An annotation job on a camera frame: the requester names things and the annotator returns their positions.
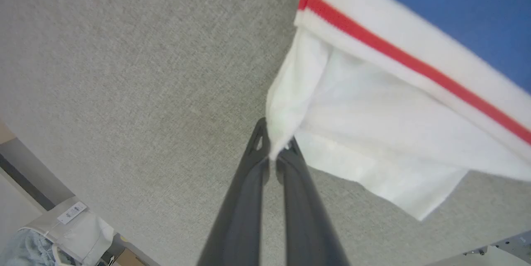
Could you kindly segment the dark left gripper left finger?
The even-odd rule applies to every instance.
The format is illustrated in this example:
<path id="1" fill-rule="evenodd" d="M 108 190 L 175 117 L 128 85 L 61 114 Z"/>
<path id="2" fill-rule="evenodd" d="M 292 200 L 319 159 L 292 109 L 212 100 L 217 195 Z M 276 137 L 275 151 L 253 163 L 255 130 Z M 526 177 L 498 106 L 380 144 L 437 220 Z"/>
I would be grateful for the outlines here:
<path id="1" fill-rule="evenodd" d="M 270 141 L 265 118 L 248 140 L 199 258 L 201 266 L 258 266 L 263 187 L 269 179 Z"/>

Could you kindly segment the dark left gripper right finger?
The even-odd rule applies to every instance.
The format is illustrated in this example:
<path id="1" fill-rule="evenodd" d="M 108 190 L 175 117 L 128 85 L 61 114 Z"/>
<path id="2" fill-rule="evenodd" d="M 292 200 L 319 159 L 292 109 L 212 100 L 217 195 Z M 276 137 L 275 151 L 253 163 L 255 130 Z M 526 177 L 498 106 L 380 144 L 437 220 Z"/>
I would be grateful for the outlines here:
<path id="1" fill-rule="evenodd" d="M 276 159 L 284 186 L 287 266 L 349 266 L 296 139 Z"/>

